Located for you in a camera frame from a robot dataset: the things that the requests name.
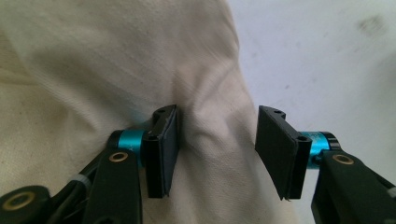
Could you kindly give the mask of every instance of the stain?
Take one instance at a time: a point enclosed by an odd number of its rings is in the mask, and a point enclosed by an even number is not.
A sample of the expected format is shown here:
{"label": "stain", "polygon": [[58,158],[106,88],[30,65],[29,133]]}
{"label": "stain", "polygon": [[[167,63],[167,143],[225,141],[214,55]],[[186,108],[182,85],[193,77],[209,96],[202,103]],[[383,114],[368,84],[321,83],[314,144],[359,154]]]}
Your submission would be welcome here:
{"label": "stain", "polygon": [[380,15],[376,15],[358,22],[358,29],[369,37],[384,35],[388,27]]}

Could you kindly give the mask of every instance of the fabric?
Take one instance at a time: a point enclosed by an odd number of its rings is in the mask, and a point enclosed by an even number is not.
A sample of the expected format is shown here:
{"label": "fabric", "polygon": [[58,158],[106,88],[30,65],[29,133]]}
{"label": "fabric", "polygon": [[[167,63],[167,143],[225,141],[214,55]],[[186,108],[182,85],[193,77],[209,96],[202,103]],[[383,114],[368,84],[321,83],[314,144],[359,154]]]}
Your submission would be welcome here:
{"label": "fabric", "polygon": [[114,130],[147,129],[177,104],[180,151],[169,198],[145,223],[293,223],[254,151],[256,108],[223,1],[3,1],[0,193],[53,195]]}

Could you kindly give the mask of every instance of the blue metallic band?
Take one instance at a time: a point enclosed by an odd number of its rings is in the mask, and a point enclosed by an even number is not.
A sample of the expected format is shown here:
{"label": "blue metallic band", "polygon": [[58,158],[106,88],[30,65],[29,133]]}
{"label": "blue metallic band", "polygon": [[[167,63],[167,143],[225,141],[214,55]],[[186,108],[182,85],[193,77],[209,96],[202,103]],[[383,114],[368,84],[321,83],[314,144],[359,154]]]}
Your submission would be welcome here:
{"label": "blue metallic band", "polygon": [[140,159],[140,147],[142,145],[142,137],[145,131],[141,130],[124,130],[119,140],[119,148],[128,149],[134,152],[137,157],[137,164],[142,167]]}
{"label": "blue metallic band", "polygon": [[305,137],[312,139],[311,151],[309,153],[308,169],[318,169],[319,165],[315,161],[320,161],[320,152],[323,149],[329,150],[329,142],[323,133],[320,132],[301,132]]}

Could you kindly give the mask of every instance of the gold circular ring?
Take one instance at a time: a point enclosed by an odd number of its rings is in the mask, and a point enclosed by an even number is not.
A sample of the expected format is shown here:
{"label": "gold circular ring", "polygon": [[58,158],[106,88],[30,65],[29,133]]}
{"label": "gold circular ring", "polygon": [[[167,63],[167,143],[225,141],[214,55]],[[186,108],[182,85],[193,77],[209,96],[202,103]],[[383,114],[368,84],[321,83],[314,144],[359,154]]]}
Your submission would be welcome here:
{"label": "gold circular ring", "polygon": [[335,161],[338,161],[340,163],[343,163],[345,165],[352,165],[353,163],[355,163],[352,159],[350,159],[348,156],[344,156],[344,155],[333,155],[332,158]]}
{"label": "gold circular ring", "polygon": [[128,153],[126,152],[116,152],[113,153],[108,159],[113,162],[125,161],[128,158]]}
{"label": "gold circular ring", "polygon": [[31,203],[35,199],[35,194],[32,191],[25,191],[13,195],[5,203],[3,203],[3,209],[6,211],[15,211],[23,208],[27,204]]}

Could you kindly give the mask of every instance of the beige cloth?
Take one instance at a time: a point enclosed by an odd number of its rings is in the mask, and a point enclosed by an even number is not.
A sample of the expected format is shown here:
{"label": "beige cloth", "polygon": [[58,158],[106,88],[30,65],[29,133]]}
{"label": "beige cloth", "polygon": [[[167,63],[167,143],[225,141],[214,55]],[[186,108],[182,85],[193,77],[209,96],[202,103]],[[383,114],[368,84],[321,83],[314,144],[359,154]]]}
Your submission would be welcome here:
{"label": "beige cloth", "polygon": [[56,193],[117,129],[180,108],[170,198],[145,223],[292,223],[254,151],[256,108],[223,1],[3,1],[0,194]]}

